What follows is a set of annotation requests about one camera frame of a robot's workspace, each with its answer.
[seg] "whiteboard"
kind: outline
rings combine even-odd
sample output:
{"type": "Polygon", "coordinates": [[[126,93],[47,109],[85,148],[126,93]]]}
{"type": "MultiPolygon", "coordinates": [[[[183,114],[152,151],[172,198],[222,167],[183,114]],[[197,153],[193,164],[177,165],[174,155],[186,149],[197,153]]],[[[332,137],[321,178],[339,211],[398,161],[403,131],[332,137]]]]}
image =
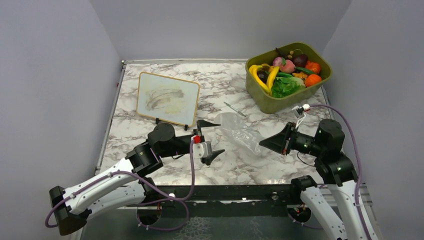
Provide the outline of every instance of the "whiteboard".
{"type": "Polygon", "coordinates": [[[137,114],[194,125],[200,85],[197,82],[141,72],[138,76],[137,114]]]}

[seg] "white marble surface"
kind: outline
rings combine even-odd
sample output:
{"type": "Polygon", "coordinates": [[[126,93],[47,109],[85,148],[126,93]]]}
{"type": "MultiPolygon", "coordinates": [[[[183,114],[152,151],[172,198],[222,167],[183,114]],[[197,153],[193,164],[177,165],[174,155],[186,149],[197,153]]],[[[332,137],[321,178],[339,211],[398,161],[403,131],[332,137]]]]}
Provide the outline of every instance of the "white marble surface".
{"type": "MultiPolygon", "coordinates": [[[[138,77],[140,72],[150,72],[178,79],[198,82],[201,85],[196,119],[213,122],[219,113],[234,111],[224,104],[227,102],[241,110],[240,116],[248,126],[258,130],[265,138],[280,132],[287,122],[295,122],[295,115],[289,108],[275,114],[262,113],[246,91],[245,64],[228,63],[177,63],[177,64],[128,64],[125,69],[119,98],[113,116],[110,133],[100,171],[111,167],[123,158],[133,147],[145,141],[147,134],[155,127],[151,118],[136,114],[138,77]]],[[[303,103],[325,103],[321,89],[303,103]]],[[[300,131],[314,135],[318,123],[330,118],[327,110],[312,109],[300,126],[300,131]]],[[[181,126],[175,126],[177,136],[186,135],[181,126]]],[[[217,128],[202,130],[206,140],[211,141],[214,150],[225,149],[210,166],[195,162],[196,185],[257,185],[285,184],[292,178],[311,175],[317,183],[321,177],[313,167],[303,164],[296,158],[297,151],[282,156],[264,149],[262,156],[249,154],[227,141],[217,128]]],[[[313,164],[313,158],[300,155],[313,164]]],[[[163,167],[150,174],[157,185],[189,185],[190,160],[185,155],[177,160],[163,158],[163,167]]]]}

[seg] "wall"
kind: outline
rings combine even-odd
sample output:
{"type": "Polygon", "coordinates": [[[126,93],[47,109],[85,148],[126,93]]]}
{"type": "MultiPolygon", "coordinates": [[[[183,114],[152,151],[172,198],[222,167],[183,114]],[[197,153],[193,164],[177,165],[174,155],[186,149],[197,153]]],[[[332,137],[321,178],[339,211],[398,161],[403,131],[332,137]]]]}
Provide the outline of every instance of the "wall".
{"type": "Polygon", "coordinates": [[[49,189],[93,175],[120,58],[87,0],[2,1],[0,29],[1,239],[56,240],[49,189]]]}
{"type": "Polygon", "coordinates": [[[91,0],[125,60],[251,58],[291,42],[322,51],[351,0],[91,0]]]}
{"type": "MultiPolygon", "coordinates": [[[[388,240],[423,239],[424,2],[353,0],[323,56],[325,86],[350,120],[388,240]]],[[[346,144],[349,156],[352,145],[346,144]]]]}

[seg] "green basket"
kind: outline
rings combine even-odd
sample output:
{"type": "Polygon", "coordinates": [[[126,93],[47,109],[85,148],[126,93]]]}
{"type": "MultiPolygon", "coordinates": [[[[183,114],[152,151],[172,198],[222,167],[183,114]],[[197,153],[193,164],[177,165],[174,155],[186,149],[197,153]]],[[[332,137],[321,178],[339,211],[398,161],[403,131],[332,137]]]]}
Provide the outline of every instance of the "green basket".
{"type": "MultiPolygon", "coordinates": [[[[308,56],[309,61],[319,63],[319,65],[321,65],[321,72],[319,73],[319,76],[321,76],[322,81],[286,97],[275,98],[264,92],[262,87],[259,85],[259,83],[256,82],[252,74],[249,72],[249,67],[252,65],[261,65],[265,63],[272,65],[274,59],[276,57],[279,57],[277,51],[272,50],[247,60],[246,89],[252,96],[256,104],[259,106],[259,109],[266,114],[273,114],[275,112],[280,111],[281,109],[290,107],[293,104],[299,103],[302,100],[312,97],[321,87],[321,85],[323,85],[329,80],[332,74],[330,65],[312,47],[305,43],[294,42],[289,45],[282,46],[279,49],[286,54],[288,54],[291,50],[300,49],[304,54],[308,56]]],[[[294,56],[299,54],[301,54],[300,51],[294,52],[294,56]]]]}

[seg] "red button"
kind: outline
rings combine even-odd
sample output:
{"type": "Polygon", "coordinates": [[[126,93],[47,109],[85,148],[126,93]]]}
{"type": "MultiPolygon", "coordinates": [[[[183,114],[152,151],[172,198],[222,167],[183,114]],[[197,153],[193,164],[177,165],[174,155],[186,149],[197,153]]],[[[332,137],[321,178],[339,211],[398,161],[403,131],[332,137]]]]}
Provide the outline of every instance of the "red button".
{"type": "Polygon", "coordinates": [[[194,137],[193,137],[193,140],[194,140],[194,143],[195,143],[195,144],[198,144],[198,143],[200,143],[200,141],[201,141],[200,136],[194,136],[194,137]]]}

